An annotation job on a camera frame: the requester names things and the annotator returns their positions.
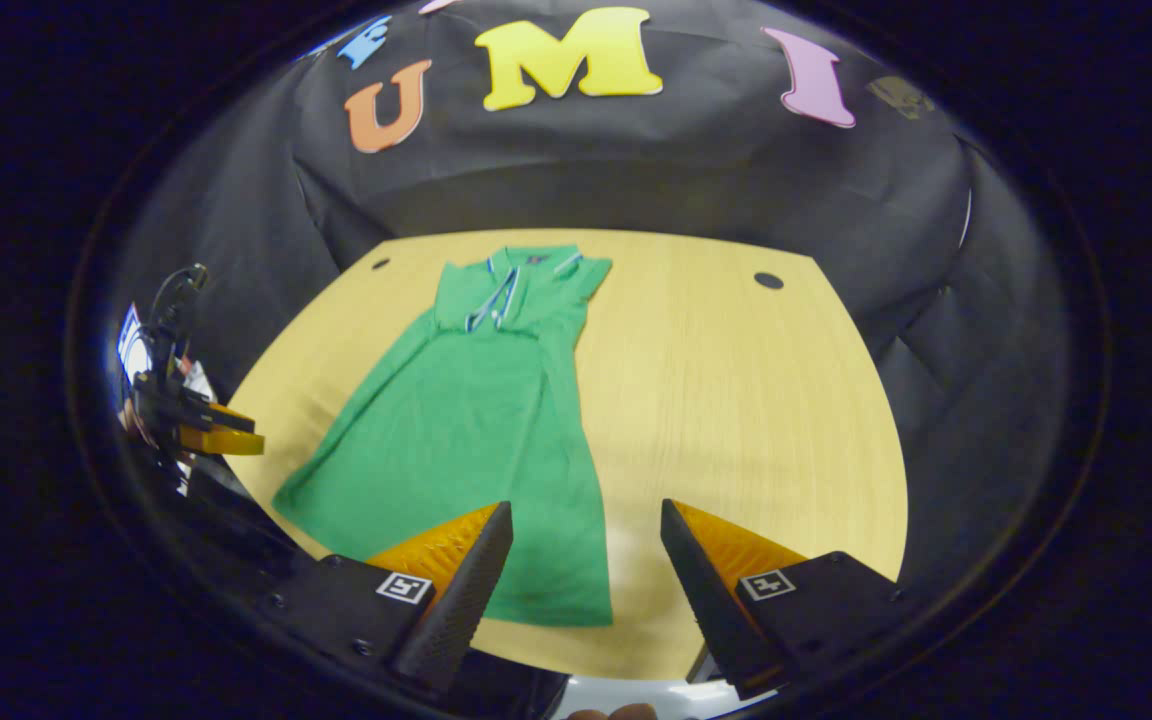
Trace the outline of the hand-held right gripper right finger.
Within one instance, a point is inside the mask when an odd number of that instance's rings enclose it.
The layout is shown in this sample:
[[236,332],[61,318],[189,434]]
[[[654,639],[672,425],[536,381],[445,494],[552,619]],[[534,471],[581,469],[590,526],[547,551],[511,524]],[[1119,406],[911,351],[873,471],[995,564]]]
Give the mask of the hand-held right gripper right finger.
[[673,498],[660,541],[742,700],[835,673],[908,620],[904,589],[842,551],[809,559]]

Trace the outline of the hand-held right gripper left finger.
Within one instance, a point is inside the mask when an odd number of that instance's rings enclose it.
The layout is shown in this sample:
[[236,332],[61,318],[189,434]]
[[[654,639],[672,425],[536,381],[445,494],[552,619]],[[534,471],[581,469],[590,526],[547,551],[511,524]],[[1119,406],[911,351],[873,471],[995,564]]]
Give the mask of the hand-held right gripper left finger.
[[296,650],[353,679],[448,692],[502,577],[511,502],[490,503],[376,553],[329,553],[256,598]]

